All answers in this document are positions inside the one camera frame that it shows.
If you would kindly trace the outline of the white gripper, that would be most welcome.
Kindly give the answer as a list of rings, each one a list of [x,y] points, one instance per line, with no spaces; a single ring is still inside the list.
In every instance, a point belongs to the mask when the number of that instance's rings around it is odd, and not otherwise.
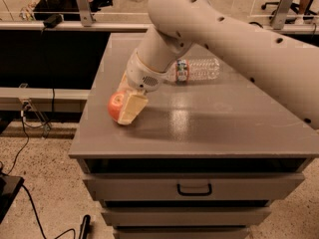
[[[128,85],[137,91],[125,92],[119,124],[131,124],[135,120],[149,102],[145,92],[154,92],[160,87],[172,62],[173,55],[169,53],[149,54],[143,59],[134,49],[119,83],[119,91],[125,91]]]

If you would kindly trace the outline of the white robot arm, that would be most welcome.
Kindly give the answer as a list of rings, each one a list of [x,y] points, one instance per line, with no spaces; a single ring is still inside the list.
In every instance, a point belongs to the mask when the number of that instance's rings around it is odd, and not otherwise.
[[[119,84],[139,97],[139,111],[170,65],[197,44],[319,127],[319,48],[226,17],[209,0],[149,0],[148,12],[152,24]]]

